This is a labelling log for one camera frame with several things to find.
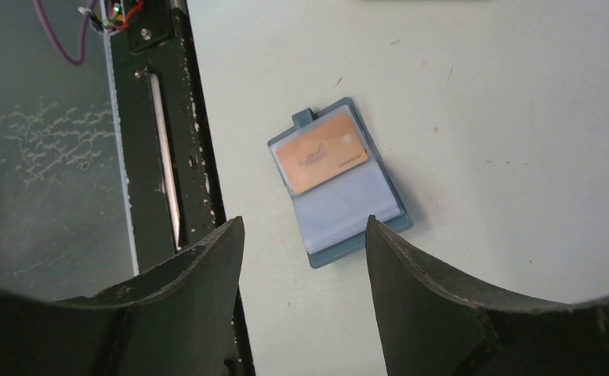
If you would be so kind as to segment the blue leather card holder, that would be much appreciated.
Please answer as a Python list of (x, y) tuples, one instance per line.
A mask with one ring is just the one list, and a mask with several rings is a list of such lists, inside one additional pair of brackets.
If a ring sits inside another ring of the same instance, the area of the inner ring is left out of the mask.
[[(368, 160), (301, 194), (294, 194), (275, 156), (278, 146), (313, 124), (342, 111), (353, 117)], [(292, 116), (292, 127), (270, 139), (267, 146), (292, 201), (295, 219), (310, 267), (319, 269), (365, 246), (369, 217), (401, 233), (413, 226), (355, 102), (343, 97), (319, 111), (307, 108)]]

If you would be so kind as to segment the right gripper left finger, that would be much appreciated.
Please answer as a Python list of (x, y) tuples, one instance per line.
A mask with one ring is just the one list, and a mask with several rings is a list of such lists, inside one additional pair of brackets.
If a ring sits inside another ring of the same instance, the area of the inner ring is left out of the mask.
[(245, 227), (236, 217), (92, 297), (0, 288), (0, 375), (230, 375)]

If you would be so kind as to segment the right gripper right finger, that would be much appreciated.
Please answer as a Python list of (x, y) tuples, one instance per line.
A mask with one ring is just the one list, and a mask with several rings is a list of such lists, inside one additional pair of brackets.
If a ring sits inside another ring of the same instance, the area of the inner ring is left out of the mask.
[(370, 217), (366, 258), (390, 375), (609, 375), (609, 295), (566, 304), (489, 284)]

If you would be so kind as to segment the orange credit card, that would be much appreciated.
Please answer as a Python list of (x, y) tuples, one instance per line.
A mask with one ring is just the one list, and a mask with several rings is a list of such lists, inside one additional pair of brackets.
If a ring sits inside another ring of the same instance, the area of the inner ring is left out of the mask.
[(275, 156), (294, 194), (305, 193), (368, 160), (353, 117), (345, 111), (281, 144)]

